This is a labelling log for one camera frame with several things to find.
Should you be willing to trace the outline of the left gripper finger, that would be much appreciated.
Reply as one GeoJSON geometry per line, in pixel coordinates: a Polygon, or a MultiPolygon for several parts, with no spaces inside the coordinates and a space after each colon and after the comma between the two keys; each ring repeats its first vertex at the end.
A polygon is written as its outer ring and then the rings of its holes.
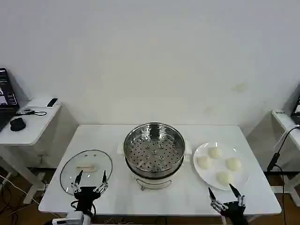
{"type": "Polygon", "coordinates": [[[96,193],[103,194],[107,189],[108,189],[107,175],[106,175],[106,170],[104,170],[102,183],[98,187],[96,187],[93,191],[96,193]]]}
{"type": "Polygon", "coordinates": [[[81,188],[80,188],[80,182],[81,182],[81,178],[82,178],[82,175],[83,175],[83,170],[81,170],[79,172],[79,174],[76,176],[75,178],[75,181],[71,183],[71,187],[73,189],[73,193],[78,193],[78,192],[81,192],[81,188]]]}

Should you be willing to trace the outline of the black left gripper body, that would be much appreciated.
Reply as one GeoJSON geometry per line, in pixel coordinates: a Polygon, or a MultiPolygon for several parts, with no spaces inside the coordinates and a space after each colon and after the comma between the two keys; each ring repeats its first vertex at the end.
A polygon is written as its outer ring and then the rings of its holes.
{"type": "Polygon", "coordinates": [[[97,187],[84,186],[74,191],[74,197],[77,200],[76,211],[91,212],[94,200],[101,196],[97,187]]]}

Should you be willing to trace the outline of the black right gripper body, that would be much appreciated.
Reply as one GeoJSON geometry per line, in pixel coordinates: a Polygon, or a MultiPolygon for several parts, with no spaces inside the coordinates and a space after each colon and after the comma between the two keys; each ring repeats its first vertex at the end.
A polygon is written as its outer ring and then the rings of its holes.
{"type": "Polygon", "coordinates": [[[226,208],[221,210],[220,214],[229,218],[233,225],[248,225],[248,221],[244,216],[245,205],[239,206],[238,201],[224,203],[226,208]]]}

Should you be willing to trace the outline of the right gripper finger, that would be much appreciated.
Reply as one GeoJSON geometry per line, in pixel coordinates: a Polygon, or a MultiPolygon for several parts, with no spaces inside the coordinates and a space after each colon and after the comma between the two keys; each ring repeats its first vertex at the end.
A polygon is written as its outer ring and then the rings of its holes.
{"type": "Polygon", "coordinates": [[[225,204],[221,203],[219,200],[216,199],[210,187],[208,188],[208,190],[210,197],[210,205],[215,211],[224,211],[228,209],[228,207],[225,204]]]}
{"type": "Polygon", "coordinates": [[[237,198],[236,201],[234,202],[229,202],[230,206],[239,206],[239,207],[245,207],[244,204],[244,195],[242,195],[237,188],[235,188],[232,184],[229,184],[233,194],[235,195],[235,197],[237,198]]]}

